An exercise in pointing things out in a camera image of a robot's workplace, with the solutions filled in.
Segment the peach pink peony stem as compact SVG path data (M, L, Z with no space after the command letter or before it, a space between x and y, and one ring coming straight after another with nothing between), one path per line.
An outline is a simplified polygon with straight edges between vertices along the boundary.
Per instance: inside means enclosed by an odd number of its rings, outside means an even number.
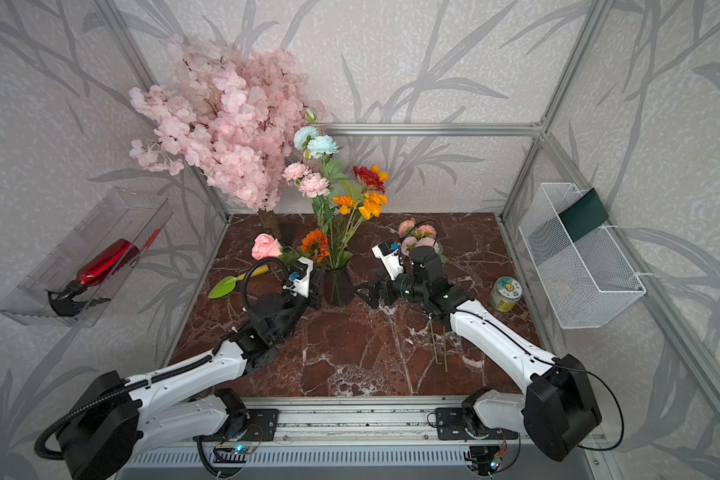
M398 226L398 236L401 240L400 248L404 257L409 257L418 246L430 246L435 250L442 264L447 262L448 258L444 255L443 246L437 240L437 225L434 220L416 222L413 217L406 219ZM439 339L435 332L433 320L428 321L428 329L434 363L442 365L444 372L447 373L447 339Z

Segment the pink rose stem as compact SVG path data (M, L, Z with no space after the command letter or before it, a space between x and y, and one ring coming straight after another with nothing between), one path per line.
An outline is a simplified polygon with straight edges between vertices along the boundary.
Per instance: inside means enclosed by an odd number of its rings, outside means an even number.
M256 268L266 267L268 270L278 270L282 264L286 270L299 265L300 254L290 246L283 246L280 241L267 233L259 234L251 250L256 261Z

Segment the pink ranunculus flower stem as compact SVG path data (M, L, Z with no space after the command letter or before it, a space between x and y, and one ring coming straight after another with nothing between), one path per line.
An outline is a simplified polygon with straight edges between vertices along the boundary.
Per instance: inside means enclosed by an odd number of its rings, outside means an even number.
M443 321L445 310L438 295L447 287L439 248L433 238L423 238L413 244L408 253L411 271L404 276L400 293L404 300L417 305L429 319L434 361L439 364L435 324Z

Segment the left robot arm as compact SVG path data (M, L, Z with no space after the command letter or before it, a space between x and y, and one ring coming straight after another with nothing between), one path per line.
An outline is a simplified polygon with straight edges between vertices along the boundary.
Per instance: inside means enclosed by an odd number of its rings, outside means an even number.
M192 437L223 437L244 424L246 408L231 390L195 394L250 375L270 363L308 308L319 306L321 272L308 258L285 266L279 292L246 301L235 332L205 353L145 374L97 377L68 414L35 442L37 456L62 460L74 479L107 479L132 457Z

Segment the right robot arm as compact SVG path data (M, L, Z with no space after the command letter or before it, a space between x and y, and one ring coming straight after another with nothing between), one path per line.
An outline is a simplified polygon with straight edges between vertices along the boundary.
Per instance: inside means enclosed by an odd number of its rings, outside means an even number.
M396 241L373 247L383 267L373 282L356 287L370 307L396 301L478 347L514 382L518 393L482 388L461 405L465 429L483 438L499 429L524 434L548 458L561 462L597 427L602 415L590 375L574 356L559 358L500 322L462 287L450 282L434 248L408 256Z

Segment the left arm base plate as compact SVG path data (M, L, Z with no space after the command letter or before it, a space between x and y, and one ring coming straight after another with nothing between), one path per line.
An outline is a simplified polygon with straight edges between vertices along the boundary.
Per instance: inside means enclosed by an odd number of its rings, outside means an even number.
M271 442L274 440L278 409L242 409L231 413L217 432L221 439Z

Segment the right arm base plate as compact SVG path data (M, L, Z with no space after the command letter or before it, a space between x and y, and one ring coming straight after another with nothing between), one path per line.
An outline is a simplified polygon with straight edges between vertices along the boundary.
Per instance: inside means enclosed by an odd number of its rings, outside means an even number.
M486 429L475 426L461 408L436 408L435 428L441 441L482 440L489 436Z

